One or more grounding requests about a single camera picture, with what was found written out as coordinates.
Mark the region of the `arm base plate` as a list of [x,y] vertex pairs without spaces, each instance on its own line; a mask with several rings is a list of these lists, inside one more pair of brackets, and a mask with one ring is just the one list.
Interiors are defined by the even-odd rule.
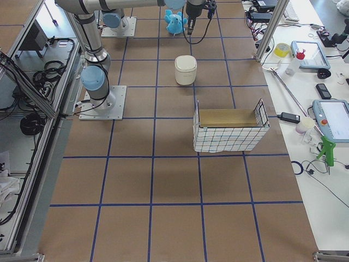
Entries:
[[117,14],[105,14],[103,16],[104,28],[101,36],[103,38],[125,38],[133,37],[136,31],[137,17],[124,16]]
[[127,94],[126,86],[110,86],[109,95],[106,100],[97,107],[103,100],[91,100],[82,104],[82,113],[79,114],[81,121],[106,121],[122,120]]

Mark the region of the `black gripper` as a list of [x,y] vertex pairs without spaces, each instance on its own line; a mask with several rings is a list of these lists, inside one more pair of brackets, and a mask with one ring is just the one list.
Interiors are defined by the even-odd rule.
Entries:
[[215,13],[215,0],[187,0],[185,11],[188,15],[188,35],[192,35],[195,27],[195,19],[201,16],[203,10],[208,11],[207,16],[211,19]]

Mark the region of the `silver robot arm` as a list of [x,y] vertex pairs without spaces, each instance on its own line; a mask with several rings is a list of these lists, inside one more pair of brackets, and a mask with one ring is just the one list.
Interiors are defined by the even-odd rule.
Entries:
[[114,31],[124,31],[129,27],[124,9],[102,11],[103,23]]
[[143,7],[168,7],[164,19],[168,23],[167,30],[184,37],[192,35],[196,18],[202,11],[208,11],[211,20],[216,11],[215,1],[55,1],[64,11],[71,14],[74,19],[72,26],[76,26],[81,35],[79,40],[86,48],[85,57],[89,63],[102,64],[107,59],[108,53],[101,43],[101,36],[95,18],[95,11],[106,15],[113,15],[107,27],[118,28],[123,21],[125,8]]

